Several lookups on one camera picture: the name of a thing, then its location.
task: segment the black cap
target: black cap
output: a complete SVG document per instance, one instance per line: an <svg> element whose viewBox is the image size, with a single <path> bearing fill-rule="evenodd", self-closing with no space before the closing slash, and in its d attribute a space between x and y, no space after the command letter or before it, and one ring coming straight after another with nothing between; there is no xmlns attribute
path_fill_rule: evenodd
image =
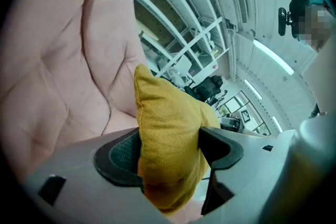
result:
<svg viewBox="0 0 336 224"><path fill-rule="evenodd" d="M292 35L294 38L298 37L298 22L299 16L304 16L304 7L309 3L309 0L292 0L289 3L289 11L291 13Z"/></svg>

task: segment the yellow pillow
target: yellow pillow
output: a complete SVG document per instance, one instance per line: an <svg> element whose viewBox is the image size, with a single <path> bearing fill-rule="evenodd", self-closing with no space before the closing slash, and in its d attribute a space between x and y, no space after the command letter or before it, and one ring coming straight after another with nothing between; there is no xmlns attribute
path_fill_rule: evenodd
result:
<svg viewBox="0 0 336 224"><path fill-rule="evenodd" d="M144 65L135 69L134 87L142 142L138 174L146 197L169 215L192 198L208 169L198 148L198 129L220 124L208 104L153 77Z"/></svg>

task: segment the pink cushion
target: pink cushion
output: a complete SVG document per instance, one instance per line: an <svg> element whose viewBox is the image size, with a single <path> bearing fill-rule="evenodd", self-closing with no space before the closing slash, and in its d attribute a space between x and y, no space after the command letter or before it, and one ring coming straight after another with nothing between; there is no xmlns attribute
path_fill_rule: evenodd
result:
<svg viewBox="0 0 336 224"><path fill-rule="evenodd" d="M0 42L1 144L20 179L60 147L134 126L133 0L15 0Z"/></svg>

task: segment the tube light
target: tube light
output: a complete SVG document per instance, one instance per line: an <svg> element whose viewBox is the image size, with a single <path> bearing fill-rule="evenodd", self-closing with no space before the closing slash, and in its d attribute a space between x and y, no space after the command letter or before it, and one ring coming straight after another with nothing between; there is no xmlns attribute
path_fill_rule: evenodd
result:
<svg viewBox="0 0 336 224"><path fill-rule="evenodd" d="M256 39L253 40L253 44L264 53L266 53L270 58L272 58L275 62L278 63L290 76L293 75L293 69L279 56L277 56L272 50L267 48L264 44L260 43Z"/></svg>
<svg viewBox="0 0 336 224"><path fill-rule="evenodd" d="M279 122L278 122L277 118L276 118L276 117L274 117L274 116L273 116L272 118L273 118L273 120L274 120L275 124L277 125L277 127L278 127L278 129L279 129L280 133L282 133L282 132L283 132L283 130L282 130L282 128L281 128L281 126L280 126L280 124L279 124Z"/></svg>
<svg viewBox="0 0 336 224"><path fill-rule="evenodd" d="M250 89L252 90L252 92L255 93L255 95L261 100L262 97L259 94L259 92L257 92L257 90L251 85L251 83L249 83L247 80L245 80L246 85L248 85L250 87Z"/></svg>

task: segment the pink sofa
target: pink sofa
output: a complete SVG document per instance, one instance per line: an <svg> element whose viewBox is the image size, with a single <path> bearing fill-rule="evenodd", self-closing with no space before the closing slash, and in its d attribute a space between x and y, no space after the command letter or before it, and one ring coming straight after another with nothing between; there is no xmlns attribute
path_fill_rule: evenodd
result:
<svg viewBox="0 0 336 224"><path fill-rule="evenodd" d="M1 146L23 180L69 143L137 126L133 0L15 0L1 32Z"/></svg>

